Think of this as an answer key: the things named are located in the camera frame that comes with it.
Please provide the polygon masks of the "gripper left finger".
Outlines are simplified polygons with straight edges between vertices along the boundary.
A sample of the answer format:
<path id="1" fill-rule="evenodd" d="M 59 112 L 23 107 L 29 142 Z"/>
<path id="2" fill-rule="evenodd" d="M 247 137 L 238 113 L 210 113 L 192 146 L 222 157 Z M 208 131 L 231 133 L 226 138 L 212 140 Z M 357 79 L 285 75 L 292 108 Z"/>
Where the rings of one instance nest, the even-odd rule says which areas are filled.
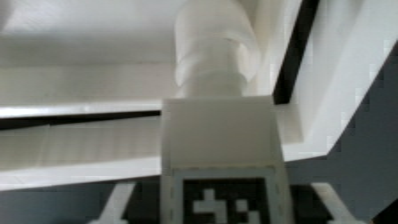
<path id="1" fill-rule="evenodd" d="M 103 211 L 87 224 L 160 224 L 160 186 L 150 181 L 116 184 Z"/>

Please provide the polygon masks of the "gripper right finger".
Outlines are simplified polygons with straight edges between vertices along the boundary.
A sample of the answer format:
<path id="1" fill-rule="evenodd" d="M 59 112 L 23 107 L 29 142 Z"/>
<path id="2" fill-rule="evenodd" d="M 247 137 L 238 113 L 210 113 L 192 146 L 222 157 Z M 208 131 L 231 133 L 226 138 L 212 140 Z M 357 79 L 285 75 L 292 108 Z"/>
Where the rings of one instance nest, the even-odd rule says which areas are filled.
<path id="1" fill-rule="evenodd" d="M 347 208 L 329 183 L 293 185 L 295 224 L 366 224 Z"/>

